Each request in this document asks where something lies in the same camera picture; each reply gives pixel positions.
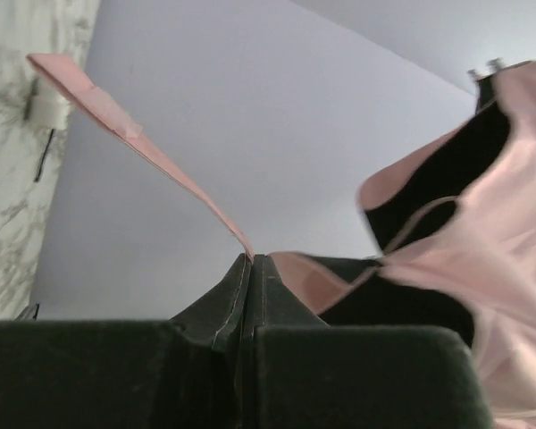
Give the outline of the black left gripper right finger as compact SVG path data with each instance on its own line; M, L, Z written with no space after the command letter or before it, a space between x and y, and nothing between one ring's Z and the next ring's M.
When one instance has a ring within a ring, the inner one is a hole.
M243 325L246 428L491 428L467 350L439 327L330 327L255 258Z

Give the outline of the pink folding umbrella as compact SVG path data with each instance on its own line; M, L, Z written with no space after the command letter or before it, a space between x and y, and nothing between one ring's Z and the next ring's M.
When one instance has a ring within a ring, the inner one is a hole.
M471 350L499 428L536 428L536 61L480 82L463 125L370 176L358 205L381 250L342 273L272 260L326 324L445 326Z

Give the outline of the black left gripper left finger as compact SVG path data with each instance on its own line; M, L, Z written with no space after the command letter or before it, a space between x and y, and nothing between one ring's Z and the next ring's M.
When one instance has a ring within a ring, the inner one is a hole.
M0 428L235 428L251 261L167 320L0 322Z

